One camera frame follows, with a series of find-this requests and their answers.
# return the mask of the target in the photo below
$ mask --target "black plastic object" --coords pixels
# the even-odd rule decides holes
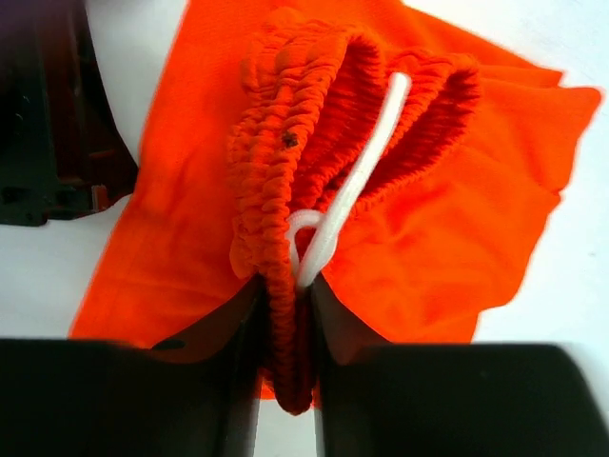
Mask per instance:
[[[137,166],[102,86],[82,0],[0,0],[0,224],[107,209]]]
[[[0,340],[0,455],[251,455],[264,314],[255,278],[152,350]]]
[[[318,449],[325,457],[606,457],[580,371],[543,345],[391,346],[323,278]]]

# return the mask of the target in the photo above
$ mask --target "dark spot on fabric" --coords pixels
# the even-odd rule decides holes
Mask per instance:
[[[286,148],[294,148],[295,146],[298,146],[298,137],[296,136],[296,133],[289,130],[285,131],[282,135],[282,141],[284,142],[284,146]]]

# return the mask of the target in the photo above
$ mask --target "orange garment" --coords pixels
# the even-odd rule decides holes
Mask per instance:
[[[327,207],[395,70],[413,88],[324,276],[391,341],[470,341],[518,290],[599,93],[398,0],[191,1],[72,337],[150,347],[260,271],[277,397],[306,409],[285,218]]]

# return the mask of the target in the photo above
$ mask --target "white drawstring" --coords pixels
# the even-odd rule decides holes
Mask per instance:
[[[299,209],[287,218],[290,227],[285,238],[290,242],[290,261],[292,271],[296,276],[298,291],[313,284],[322,268],[334,255],[339,233],[398,126],[410,87],[411,80],[405,74],[393,73],[391,75],[389,90],[384,98],[381,114],[374,126],[372,136],[327,209],[327,213],[323,214],[315,209]],[[315,228],[316,230],[304,253],[303,260],[299,261],[295,236],[298,230],[303,228]]]

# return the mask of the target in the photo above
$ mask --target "white table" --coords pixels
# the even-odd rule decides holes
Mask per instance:
[[[530,60],[568,70],[565,84],[609,88],[609,2],[410,0]],[[89,21],[115,120],[130,150],[185,0],[97,0]],[[564,201],[552,215],[518,296],[486,311],[477,341],[555,342],[583,368],[609,422],[609,117],[580,143]],[[0,226],[0,335],[64,337],[125,206],[43,228]],[[256,456],[315,455],[313,415],[261,407]]]

